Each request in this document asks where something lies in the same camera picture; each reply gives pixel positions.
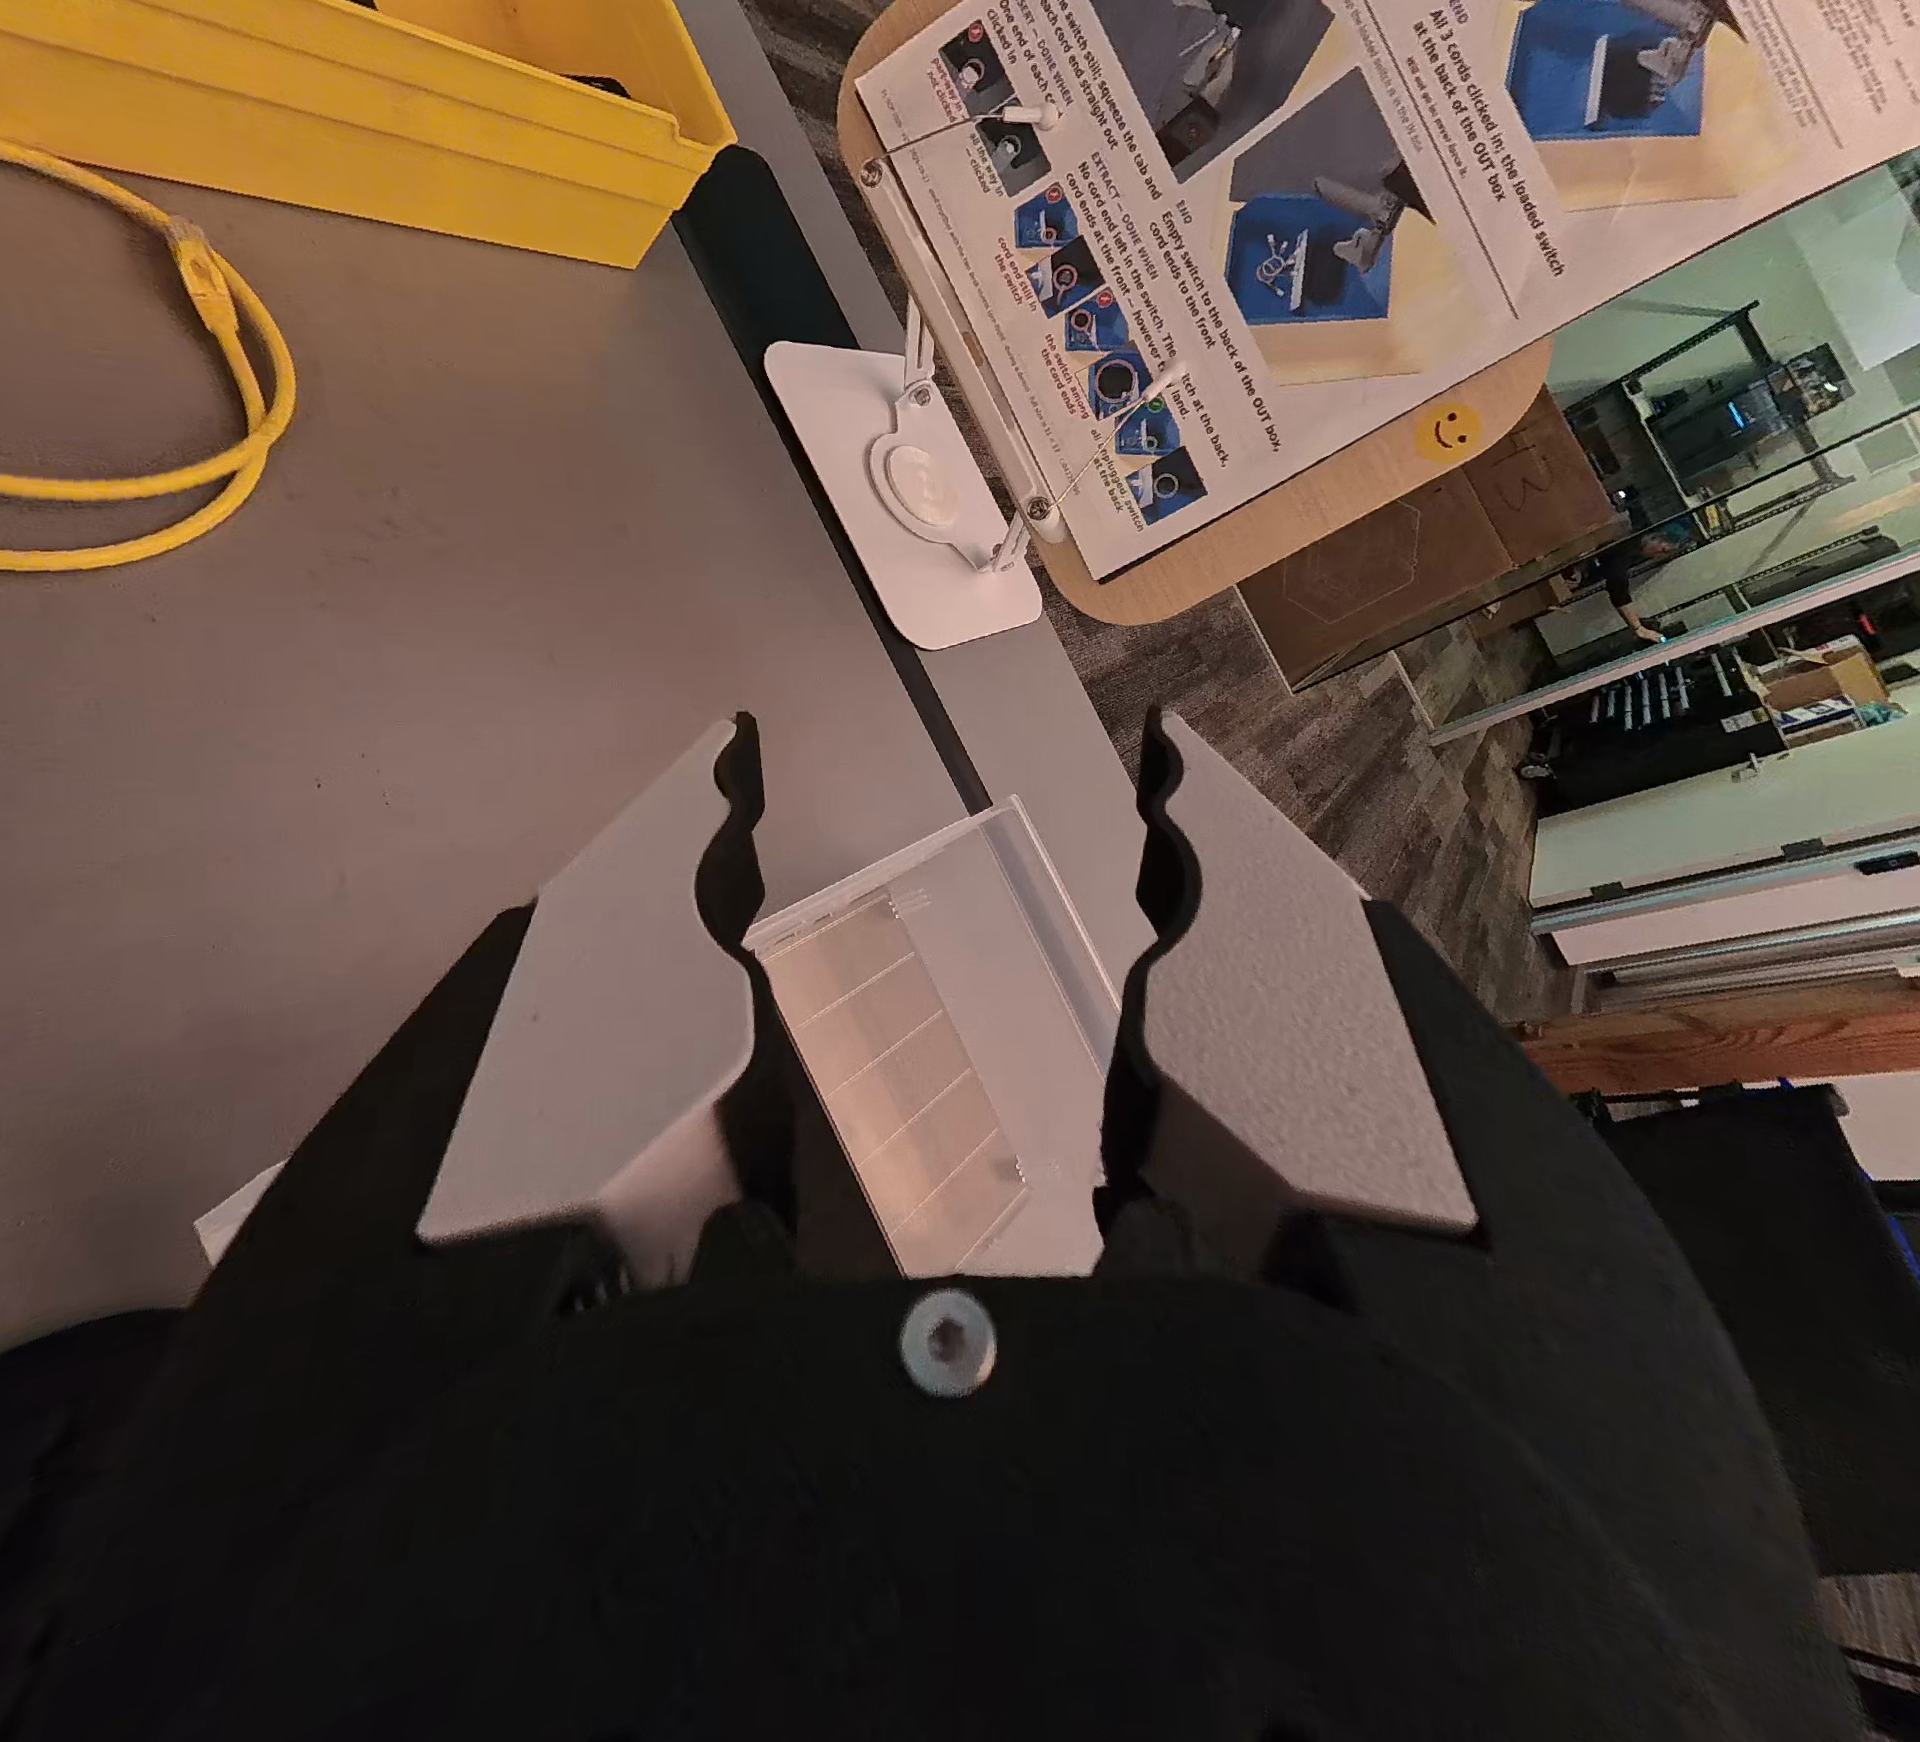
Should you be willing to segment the cardboard box with hexagon print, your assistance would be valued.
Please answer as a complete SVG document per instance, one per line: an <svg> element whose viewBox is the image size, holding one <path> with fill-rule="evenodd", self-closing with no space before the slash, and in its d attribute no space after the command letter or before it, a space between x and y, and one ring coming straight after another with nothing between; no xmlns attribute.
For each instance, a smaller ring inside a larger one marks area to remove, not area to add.
<svg viewBox="0 0 1920 1742"><path fill-rule="evenodd" d="M1460 478L1419 487L1239 582L1274 671L1301 693L1350 661L1393 652L1508 567Z"/></svg>

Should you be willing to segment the clear plastic box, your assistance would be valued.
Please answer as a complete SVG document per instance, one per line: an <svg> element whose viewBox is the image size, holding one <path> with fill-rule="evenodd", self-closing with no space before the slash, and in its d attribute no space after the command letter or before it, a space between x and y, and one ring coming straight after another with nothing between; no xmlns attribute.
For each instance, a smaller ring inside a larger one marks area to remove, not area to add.
<svg viewBox="0 0 1920 1742"><path fill-rule="evenodd" d="M748 934L898 1277L1091 1277L1119 987L1021 797Z"/></svg>

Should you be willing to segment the yellow plastic bin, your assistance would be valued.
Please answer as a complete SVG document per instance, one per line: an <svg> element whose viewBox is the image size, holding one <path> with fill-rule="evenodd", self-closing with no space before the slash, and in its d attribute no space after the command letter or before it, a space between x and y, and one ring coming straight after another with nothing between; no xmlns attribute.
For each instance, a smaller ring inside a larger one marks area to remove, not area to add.
<svg viewBox="0 0 1920 1742"><path fill-rule="evenodd" d="M736 132L674 0L4 0L4 140L633 268Z"/></svg>

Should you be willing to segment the plain brown cardboard box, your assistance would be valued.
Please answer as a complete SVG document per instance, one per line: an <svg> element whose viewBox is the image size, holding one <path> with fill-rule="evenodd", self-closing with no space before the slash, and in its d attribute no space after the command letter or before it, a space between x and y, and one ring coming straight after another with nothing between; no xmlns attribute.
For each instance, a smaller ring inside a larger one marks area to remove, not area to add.
<svg viewBox="0 0 1920 1742"><path fill-rule="evenodd" d="M1622 510L1546 390L1462 478L1510 567L1592 551L1622 534Z"/></svg>

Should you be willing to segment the printed instruction sheet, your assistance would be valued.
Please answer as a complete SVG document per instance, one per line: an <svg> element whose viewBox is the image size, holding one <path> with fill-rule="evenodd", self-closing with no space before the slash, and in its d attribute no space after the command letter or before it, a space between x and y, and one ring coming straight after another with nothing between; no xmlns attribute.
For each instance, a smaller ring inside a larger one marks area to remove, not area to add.
<svg viewBox="0 0 1920 1742"><path fill-rule="evenodd" d="M1915 149L1915 0L896 11L845 94L1093 582Z"/></svg>

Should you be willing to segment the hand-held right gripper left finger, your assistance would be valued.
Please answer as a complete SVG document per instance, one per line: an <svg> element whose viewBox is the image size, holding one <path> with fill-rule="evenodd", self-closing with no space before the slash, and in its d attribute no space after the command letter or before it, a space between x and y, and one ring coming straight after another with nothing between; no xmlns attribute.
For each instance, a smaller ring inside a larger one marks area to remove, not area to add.
<svg viewBox="0 0 1920 1742"><path fill-rule="evenodd" d="M610 1240L693 1277L710 1214L795 1240L795 1054L744 949L764 881L760 724L706 727L545 884L431 1186L421 1240Z"/></svg>

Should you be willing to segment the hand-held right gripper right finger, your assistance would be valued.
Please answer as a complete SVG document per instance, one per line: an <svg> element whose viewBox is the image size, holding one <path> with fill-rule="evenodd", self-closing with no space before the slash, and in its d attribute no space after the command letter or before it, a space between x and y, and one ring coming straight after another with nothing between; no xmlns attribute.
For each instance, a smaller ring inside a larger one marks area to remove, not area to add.
<svg viewBox="0 0 1920 1742"><path fill-rule="evenodd" d="M1151 939L1104 1085L1101 1230L1158 1201L1201 1250L1268 1250L1316 1211L1470 1236L1383 906L1168 707L1146 721L1137 817Z"/></svg>

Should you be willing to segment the white display stand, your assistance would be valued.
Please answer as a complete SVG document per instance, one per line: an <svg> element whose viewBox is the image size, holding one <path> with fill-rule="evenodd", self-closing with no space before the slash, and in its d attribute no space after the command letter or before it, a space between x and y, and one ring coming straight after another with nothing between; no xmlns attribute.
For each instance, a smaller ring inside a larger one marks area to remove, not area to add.
<svg viewBox="0 0 1920 1742"><path fill-rule="evenodd" d="M779 339L763 357L887 618L920 652L948 652L1041 618L1025 526L929 375L898 357Z"/></svg>

